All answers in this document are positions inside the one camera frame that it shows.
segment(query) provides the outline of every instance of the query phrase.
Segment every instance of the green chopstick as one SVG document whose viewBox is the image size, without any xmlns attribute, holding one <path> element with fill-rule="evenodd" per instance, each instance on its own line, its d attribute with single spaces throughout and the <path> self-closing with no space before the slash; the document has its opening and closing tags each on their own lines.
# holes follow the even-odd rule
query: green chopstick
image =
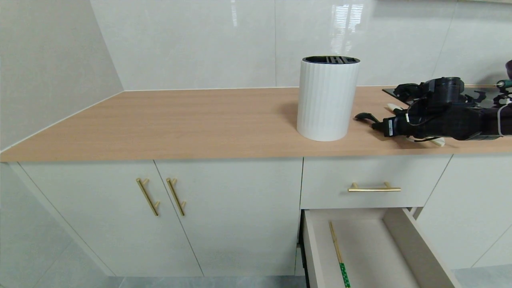
<svg viewBox="0 0 512 288">
<path fill-rule="evenodd" d="M 331 228 L 331 236 L 332 241 L 334 242 L 334 248 L 336 249 L 336 256 L 338 257 L 339 269 L 342 271 L 343 282 L 345 283 L 345 288 L 350 288 L 349 276 L 347 274 L 347 269 L 345 268 L 345 264 L 343 263 L 342 253 L 339 251 L 338 247 L 338 239 L 336 238 L 336 233 L 334 232 L 334 227 L 332 226 L 332 222 L 329 220 L 329 227 Z"/>
</svg>

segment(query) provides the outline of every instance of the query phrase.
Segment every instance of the cabinet door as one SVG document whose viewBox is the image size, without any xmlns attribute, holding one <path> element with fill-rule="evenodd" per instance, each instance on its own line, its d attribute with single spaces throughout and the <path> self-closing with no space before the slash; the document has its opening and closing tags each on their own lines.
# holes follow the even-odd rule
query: cabinet door
<svg viewBox="0 0 512 288">
<path fill-rule="evenodd" d="M 485 252 L 473 267 L 512 264 L 512 226 Z"/>
<path fill-rule="evenodd" d="M 294 274 L 301 158 L 156 164 L 164 181 L 177 179 L 181 223 L 205 276 Z"/>
<path fill-rule="evenodd" d="M 202 276 L 153 161 L 22 167 L 116 276 Z M 136 178 L 149 179 L 158 217 Z"/>
<path fill-rule="evenodd" d="M 450 269 L 469 268 L 510 226 L 512 155 L 454 155 L 418 222 Z"/>
</svg>

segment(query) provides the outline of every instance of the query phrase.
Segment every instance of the open drawer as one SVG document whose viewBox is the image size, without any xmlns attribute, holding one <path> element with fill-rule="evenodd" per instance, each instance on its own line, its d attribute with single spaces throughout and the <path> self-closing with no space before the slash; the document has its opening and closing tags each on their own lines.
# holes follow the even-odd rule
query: open drawer
<svg viewBox="0 0 512 288">
<path fill-rule="evenodd" d="M 460 287 L 404 208 L 304 210 L 308 287 L 344 287 L 329 220 L 352 287 Z"/>
</svg>

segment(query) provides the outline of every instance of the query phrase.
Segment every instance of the gold cabinet handle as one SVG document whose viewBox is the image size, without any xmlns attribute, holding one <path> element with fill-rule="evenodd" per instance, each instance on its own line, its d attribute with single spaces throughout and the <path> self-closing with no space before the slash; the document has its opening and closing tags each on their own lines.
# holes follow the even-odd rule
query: gold cabinet handle
<svg viewBox="0 0 512 288">
<path fill-rule="evenodd" d="M 384 188 L 362 189 L 362 188 L 359 188 L 359 186 L 357 186 L 357 183 L 354 182 L 354 183 L 352 183 L 352 187 L 348 188 L 347 191 L 348 192 L 400 192 L 400 191 L 402 191 L 402 188 L 400 188 L 400 187 L 391 187 L 389 182 L 384 182 L 384 185 L 386 185 L 386 187 L 384 187 Z"/>
<path fill-rule="evenodd" d="M 174 185 L 176 185 L 176 182 L 178 180 L 177 179 L 171 180 L 170 178 L 167 178 L 166 181 L 167 181 L 167 185 L 169 185 L 170 193 L 173 195 L 174 201 L 178 205 L 178 209 L 180 210 L 181 216 L 185 216 L 185 212 L 183 211 L 183 209 L 185 208 L 185 205 L 187 204 L 187 202 L 186 201 L 180 202 L 180 200 L 178 199 L 178 195 L 176 194 L 176 190 L 174 190 Z"/>
<path fill-rule="evenodd" d="M 147 203 L 150 205 L 151 211 L 153 211 L 153 214 L 158 217 L 157 208 L 158 208 L 158 205 L 160 205 L 160 201 L 157 201 L 153 205 L 153 202 L 151 201 L 151 198 L 147 194 L 146 188 L 144 187 L 144 185 L 146 185 L 146 183 L 148 183 L 150 180 L 146 178 L 146 179 L 144 179 L 144 181 L 142 181 L 140 178 L 137 178 L 136 181 L 137 181 L 137 184 L 139 184 L 140 190 L 142 191 L 142 194 L 144 194 L 144 197 L 146 198 Z"/>
</svg>

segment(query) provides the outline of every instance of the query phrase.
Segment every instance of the white cabinet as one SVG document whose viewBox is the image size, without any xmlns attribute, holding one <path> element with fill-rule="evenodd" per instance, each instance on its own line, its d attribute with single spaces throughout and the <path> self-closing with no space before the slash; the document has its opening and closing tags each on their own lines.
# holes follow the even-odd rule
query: white cabinet
<svg viewBox="0 0 512 288">
<path fill-rule="evenodd" d="M 422 207 L 451 155 L 304 158 L 302 209 Z M 380 188 L 378 192 L 348 192 Z M 387 191 L 384 182 L 400 187 Z"/>
<path fill-rule="evenodd" d="M 302 158 L 156 164 L 205 276 L 294 274 Z"/>
<path fill-rule="evenodd" d="M 117 276 L 202 276 L 153 161 L 22 163 Z M 156 217 L 136 178 L 159 214 Z"/>
<path fill-rule="evenodd" d="M 512 226 L 477 261 L 473 267 L 505 265 L 512 263 Z"/>
<path fill-rule="evenodd" d="M 511 171 L 510 154 L 454 155 L 446 167 L 418 223 L 450 269 L 473 266 L 512 223 Z"/>
</svg>

